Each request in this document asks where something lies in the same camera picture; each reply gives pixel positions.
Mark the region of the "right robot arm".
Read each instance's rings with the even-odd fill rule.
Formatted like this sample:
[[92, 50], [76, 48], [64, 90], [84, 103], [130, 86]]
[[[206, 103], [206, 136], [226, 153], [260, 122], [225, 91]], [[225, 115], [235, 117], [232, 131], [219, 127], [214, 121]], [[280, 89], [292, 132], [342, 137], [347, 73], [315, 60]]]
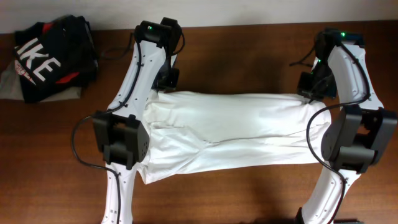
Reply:
[[323, 169], [317, 184], [294, 223], [335, 223], [335, 217], [353, 183], [376, 165], [397, 126], [397, 113], [384, 108], [366, 68], [365, 43], [361, 34], [326, 28], [314, 39], [315, 60], [303, 72], [297, 93], [310, 102], [339, 98], [309, 119], [307, 128], [326, 111], [340, 113], [325, 131], [318, 155]]

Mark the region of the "white polo shirt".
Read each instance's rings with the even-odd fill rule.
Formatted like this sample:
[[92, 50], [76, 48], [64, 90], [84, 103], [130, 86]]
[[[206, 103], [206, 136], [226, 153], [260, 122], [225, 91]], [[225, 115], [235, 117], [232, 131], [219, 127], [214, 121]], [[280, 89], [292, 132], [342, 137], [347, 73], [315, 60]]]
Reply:
[[322, 102], [295, 94], [209, 95], [153, 91], [143, 122], [149, 150], [138, 171], [145, 184], [177, 174], [251, 166], [311, 164], [331, 124]]

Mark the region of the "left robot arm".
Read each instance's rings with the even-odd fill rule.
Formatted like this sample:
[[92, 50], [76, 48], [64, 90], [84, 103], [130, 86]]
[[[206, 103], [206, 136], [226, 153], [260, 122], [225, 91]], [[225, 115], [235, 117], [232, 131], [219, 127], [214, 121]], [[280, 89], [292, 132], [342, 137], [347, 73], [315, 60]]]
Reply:
[[132, 223], [132, 195], [137, 167], [149, 150], [149, 132], [143, 122], [153, 91], [173, 90], [179, 69], [177, 54], [185, 46], [178, 21], [142, 21], [134, 30], [133, 56], [123, 83], [104, 112], [96, 113], [93, 127], [107, 173], [102, 223]]

